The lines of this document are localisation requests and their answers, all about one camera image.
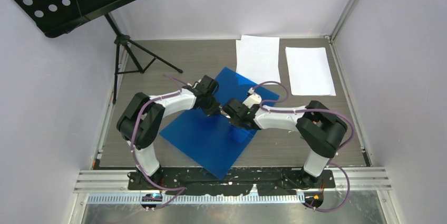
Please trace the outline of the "blue clip file folder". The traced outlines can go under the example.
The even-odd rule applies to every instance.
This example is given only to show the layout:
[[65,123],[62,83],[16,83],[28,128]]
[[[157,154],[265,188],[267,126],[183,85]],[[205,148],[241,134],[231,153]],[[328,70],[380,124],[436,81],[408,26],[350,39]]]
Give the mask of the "blue clip file folder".
[[[231,98],[243,101],[256,84],[225,67],[216,76],[219,90],[215,98],[222,105]],[[258,87],[263,99],[278,100],[279,95]],[[159,134],[218,179],[222,179],[258,130],[244,130],[229,123],[223,115],[206,116],[201,109],[182,112]]]

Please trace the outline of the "white paper stack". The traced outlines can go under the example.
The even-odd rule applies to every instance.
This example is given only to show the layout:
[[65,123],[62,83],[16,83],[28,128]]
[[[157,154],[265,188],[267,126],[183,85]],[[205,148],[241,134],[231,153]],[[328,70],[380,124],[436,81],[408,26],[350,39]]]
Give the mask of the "white paper stack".
[[243,35],[236,40],[236,72],[259,84],[280,82],[279,37]]

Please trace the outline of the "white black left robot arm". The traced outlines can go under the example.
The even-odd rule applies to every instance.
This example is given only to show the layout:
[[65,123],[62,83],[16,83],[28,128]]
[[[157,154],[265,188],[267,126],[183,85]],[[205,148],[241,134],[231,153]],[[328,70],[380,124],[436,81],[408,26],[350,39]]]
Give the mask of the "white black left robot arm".
[[142,174],[141,182],[149,189],[156,189],[162,181],[153,143],[163,118],[186,110],[201,110],[206,116],[220,114],[220,103],[215,98],[219,90],[216,80],[205,75],[189,84],[169,78],[177,83],[178,90],[162,95],[135,94],[116,125],[129,144],[137,170]]

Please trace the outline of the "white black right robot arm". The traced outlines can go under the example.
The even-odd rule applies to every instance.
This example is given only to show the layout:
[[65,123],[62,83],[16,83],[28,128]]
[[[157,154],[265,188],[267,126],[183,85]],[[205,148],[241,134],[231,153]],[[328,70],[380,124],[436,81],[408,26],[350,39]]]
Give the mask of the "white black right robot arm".
[[324,168],[341,148],[348,131],[346,118],[319,101],[297,108],[276,108],[230,99],[221,110],[232,125],[241,129],[299,132],[310,147],[298,179],[305,188],[315,187],[321,182]]

